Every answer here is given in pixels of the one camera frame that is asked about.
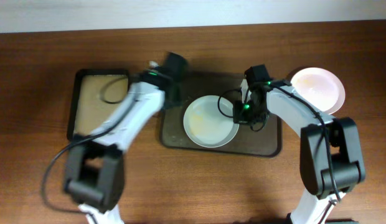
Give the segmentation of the light grey plate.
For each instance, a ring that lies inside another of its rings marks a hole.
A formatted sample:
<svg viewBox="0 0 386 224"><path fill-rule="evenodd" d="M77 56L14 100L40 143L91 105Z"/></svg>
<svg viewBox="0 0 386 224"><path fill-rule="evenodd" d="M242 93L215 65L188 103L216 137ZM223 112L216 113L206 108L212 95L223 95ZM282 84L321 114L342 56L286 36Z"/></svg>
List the light grey plate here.
<svg viewBox="0 0 386 224"><path fill-rule="evenodd" d="M216 148L228 144L238 133L233 122L233 104L216 95L202 96L186 108L183 127L188 138L199 146Z"/></svg>

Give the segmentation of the pink plate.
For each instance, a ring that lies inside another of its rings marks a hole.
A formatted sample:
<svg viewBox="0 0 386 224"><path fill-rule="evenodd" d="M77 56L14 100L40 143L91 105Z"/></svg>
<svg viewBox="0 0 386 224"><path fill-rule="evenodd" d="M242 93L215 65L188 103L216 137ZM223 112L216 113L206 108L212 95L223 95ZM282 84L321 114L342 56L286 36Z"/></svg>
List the pink plate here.
<svg viewBox="0 0 386 224"><path fill-rule="evenodd" d="M335 113L345 102L344 85L335 74L323 68L304 68L296 72L290 82L305 100L327 114Z"/></svg>

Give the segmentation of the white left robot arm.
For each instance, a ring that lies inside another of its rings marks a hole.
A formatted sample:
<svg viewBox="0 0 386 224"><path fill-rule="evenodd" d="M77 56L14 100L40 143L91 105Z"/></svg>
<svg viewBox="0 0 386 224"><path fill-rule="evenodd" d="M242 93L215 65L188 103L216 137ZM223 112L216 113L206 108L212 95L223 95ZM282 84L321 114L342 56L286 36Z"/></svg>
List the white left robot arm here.
<svg viewBox="0 0 386 224"><path fill-rule="evenodd" d="M64 191L89 223L121 223L118 202L125 186L124 154L147 121L181 103L179 84L187 60L168 53L131 84L114 112L88 136L70 143Z"/></svg>

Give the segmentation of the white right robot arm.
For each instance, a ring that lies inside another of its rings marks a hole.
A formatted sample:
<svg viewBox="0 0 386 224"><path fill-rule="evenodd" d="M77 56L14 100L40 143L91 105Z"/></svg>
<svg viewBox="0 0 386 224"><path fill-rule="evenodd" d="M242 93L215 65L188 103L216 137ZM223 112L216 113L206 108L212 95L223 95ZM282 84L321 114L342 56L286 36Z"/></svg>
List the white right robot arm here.
<svg viewBox="0 0 386 224"><path fill-rule="evenodd" d="M233 104L233 121L249 127L281 118L300 138L299 171L305 190L285 223L325 223L332 209L365 180L357 125L305 100L287 80L271 78L264 65L250 67Z"/></svg>

